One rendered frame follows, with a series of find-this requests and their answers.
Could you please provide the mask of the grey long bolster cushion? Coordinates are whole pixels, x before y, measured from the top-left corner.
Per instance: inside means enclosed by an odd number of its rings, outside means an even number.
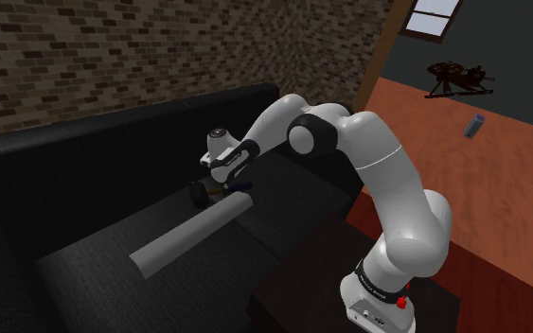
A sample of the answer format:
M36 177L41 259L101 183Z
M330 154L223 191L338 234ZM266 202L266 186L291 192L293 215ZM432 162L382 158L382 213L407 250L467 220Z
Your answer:
M133 252L129 258L148 279L253 204L249 194L234 192Z

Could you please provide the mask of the blue and yellow hand tool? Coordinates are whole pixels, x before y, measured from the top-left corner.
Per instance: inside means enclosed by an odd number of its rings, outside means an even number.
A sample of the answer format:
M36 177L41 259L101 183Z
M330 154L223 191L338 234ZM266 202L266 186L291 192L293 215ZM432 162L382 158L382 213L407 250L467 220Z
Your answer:
M222 184L219 188L210 189L207 191L208 195L216 195L222 193L233 193L241 190L251 189L253 187L252 182L241 182L234 184Z

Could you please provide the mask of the black sofa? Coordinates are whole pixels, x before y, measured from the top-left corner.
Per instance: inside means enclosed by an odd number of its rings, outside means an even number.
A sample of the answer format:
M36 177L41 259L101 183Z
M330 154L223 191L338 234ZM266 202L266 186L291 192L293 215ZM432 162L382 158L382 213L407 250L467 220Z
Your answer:
M250 333L251 292L362 181L282 144L241 174L253 206L153 277L131 254L193 217L207 134L242 137L272 83L0 135L0 333Z

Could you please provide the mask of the dark robot stand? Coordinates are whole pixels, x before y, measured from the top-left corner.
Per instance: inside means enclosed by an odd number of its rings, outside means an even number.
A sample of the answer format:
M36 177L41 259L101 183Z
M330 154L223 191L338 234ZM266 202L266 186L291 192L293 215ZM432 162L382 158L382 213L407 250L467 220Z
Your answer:
M252 292L251 333L366 333L346 316L340 283L374 240L338 217L323 221ZM460 299L429 278L412 281L416 333L456 333Z

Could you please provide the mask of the small grey blue box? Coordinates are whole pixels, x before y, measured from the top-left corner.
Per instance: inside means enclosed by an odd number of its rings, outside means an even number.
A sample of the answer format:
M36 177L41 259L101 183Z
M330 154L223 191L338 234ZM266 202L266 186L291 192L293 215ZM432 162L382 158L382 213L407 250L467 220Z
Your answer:
M464 136L467 138L473 138L476 135L483 124L485 123L485 118L481 114L476 114L464 130Z

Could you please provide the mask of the dark metal frame machine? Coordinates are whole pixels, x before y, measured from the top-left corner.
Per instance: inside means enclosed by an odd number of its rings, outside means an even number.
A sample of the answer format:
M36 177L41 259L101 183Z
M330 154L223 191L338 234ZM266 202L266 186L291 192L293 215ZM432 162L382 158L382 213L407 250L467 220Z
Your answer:
M466 69L462 65L447 61L430 65L427 71L435 76L436 85L425 98L440 98L449 96L477 96L493 94L493 89L482 85L488 78L481 65Z

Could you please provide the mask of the window with brown frame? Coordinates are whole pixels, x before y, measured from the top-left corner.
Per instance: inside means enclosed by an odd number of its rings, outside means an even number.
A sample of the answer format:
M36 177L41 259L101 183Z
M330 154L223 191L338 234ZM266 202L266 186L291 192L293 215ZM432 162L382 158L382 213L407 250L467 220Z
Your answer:
M414 0L400 35L441 44L463 0Z

